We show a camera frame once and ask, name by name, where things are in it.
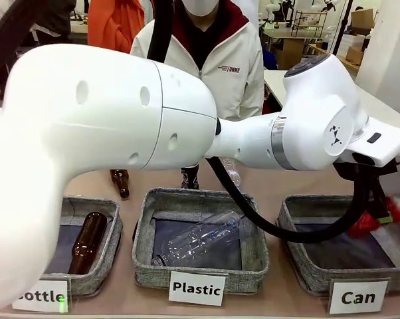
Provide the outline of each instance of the orange jacket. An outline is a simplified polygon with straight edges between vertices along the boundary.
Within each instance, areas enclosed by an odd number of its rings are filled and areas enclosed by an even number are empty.
[[[130,53],[135,36],[144,26],[138,0],[92,0],[88,12],[88,44]]]

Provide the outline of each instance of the brown glass bottle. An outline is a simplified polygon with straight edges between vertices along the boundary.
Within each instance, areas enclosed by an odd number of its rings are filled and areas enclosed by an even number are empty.
[[[101,213],[90,213],[86,216],[72,249],[72,263],[69,274],[86,274],[95,260],[98,247],[107,227],[107,217]]]
[[[111,169],[110,174],[114,185],[119,189],[121,198],[129,197],[129,174],[126,169]]]

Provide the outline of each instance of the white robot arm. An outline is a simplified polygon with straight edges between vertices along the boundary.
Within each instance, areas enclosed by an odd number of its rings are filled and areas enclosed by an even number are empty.
[[[273,22],[275,15],[274,12],[280,10],[280,3],[278,0],[271,0],[271,2],[266,5],[266,12],[268,12],[268,19],[267,21]]]
[[[299,64],[284,85],[282,112],[229,122],[217,119],[199,79],[164,64],[81,45],[21,57],[0,113],[0,307],[45,271],[64,188],[81,173],[179,168],[212,156],[269,169],[381,167],[399,153],[400,129],[367,116],[336,57]]]

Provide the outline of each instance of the label card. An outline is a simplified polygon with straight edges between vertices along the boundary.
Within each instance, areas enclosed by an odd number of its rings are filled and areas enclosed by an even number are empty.
[[[333,282],[330,314],[379,312],[389,280]]]
[[[13,302],[13,309],[36,312],[68,312],[68,282],[40,280]]]
[[[225,277],[205,274],[171,273],[169,301],[221,306]]]

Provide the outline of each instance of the red hood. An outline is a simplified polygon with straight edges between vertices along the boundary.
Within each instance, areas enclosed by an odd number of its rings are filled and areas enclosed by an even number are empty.
[[[235,5],[231,0],[220,0],[219,5],[223,5],[226,17],[229,23],[225,25],[222,30],[221,36],[218,38],[217,45],[245,26],[249,20],[243,15],[241,9]],[[181,22],[181,15],[186,14],[182,0],[175,0],[175,13],[173,14],[173,36],[189,51],[189,41],[184,32],[184,27]]]

